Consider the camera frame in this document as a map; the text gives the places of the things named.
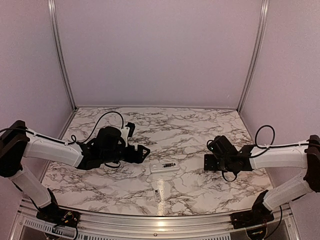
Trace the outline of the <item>white battery cover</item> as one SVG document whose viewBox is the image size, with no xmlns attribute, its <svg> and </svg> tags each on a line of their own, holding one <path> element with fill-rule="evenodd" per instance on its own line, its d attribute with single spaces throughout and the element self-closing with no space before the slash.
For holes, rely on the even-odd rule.
<svg viewBox="0 0 320 240">
<path fill-rule="evenodd" d="M 161 198 L 160 191 L 159 191 L 158 189 L 155 189 L 153 193 L 154 193 L 155 201 L 156 201 L 157 203 L 161 202 L 161 201 L 162 201 L 162 198 Z"/>
</svg>

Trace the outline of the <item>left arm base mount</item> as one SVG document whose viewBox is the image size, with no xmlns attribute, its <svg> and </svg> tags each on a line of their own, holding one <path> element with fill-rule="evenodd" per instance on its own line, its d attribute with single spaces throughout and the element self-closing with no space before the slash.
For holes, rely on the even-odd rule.
<svg viewBox="0 0 320 240">
<path fill-rule="evenodd" d="M 47 188 L 50 196 L 50 204 L 44 207 L 37 206 L 33 201 L 33 205 L 37 209 L 36 217 L 40 220 L 50 222 L 57 226 L 67 226 L 77 228 L 80 213 L 78 211 L 60 208 L 53 192 Z"/>
</svg>

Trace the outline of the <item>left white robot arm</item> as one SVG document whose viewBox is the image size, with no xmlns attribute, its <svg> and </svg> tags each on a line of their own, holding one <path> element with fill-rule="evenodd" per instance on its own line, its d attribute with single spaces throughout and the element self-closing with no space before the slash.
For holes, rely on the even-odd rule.
<svg viewBox="0 0 320 240">
<path fill-rule="evenodd" d="M 129 122 L 120 129 L 111 126 L 101 128 L 97 136 L 87 143 L 65 142 L 36 133 L 27 128 L 24 121 L 17 120 L 0 131 L 0 175 L 24 192 L 51 222 L 58 223 L 64 215 L 54 194 L 23 166 L 22 159 L 38 158 L 84 171 L 120 161 L 141 164 L 150 154 L 150 149 L 128 143 L 134 130 L 135 125 Z"/>
</svg>

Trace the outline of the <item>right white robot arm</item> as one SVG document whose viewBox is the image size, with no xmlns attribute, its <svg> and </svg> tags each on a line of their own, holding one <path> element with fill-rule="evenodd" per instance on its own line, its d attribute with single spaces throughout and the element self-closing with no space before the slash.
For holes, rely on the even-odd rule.
<svg viewBox="0 0 320 240">
<path fill-rule="evenodd" d="M 301 172 L 287 182 L 262 192 L 255 200 L 247 219 L 258 224 L 273 209 L 306 194 L 320 191 L 320 138 L 289 145 L 245 145 L 237 150 L 224 136 L 208 141 L 209 154 L 204 155 L 204 170 L 233 173 L 267 168 L 300 168 Z"/>
</svg>

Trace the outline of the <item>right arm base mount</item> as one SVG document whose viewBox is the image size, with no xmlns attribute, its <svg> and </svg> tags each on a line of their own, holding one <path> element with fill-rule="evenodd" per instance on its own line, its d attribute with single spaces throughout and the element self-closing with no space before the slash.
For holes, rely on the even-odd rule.
<svg viewBox="0 0 320 240">
<path fill-rule="evenodd" d="M 247 228 L 255 225 L 265 224 L 267 222 L 273 221 L 274 215 L 272 211 L 267 209 L 264 202 L 264 197 L 268 190 L 260 193 L 253 203 L 251 210 L 240 211 L 232 213 L 230 215 L 231 224 L 234 229 Z"/>
</svg>

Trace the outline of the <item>white remote control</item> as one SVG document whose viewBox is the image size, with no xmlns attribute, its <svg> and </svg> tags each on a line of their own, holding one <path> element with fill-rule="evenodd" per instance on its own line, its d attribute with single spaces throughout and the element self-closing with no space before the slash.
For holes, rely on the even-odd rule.
<svg viewBox="0 0 320 240">
<path fill-rule="evenodd" d="M 150 172 L 152 174 L 156 173 L 167 173 L 167 172 L 176 172 L 180 169 L 180 166 L 177 162 L 164 162 L 164 163 L 154 163 L 149 166 Z"/>
</svg>

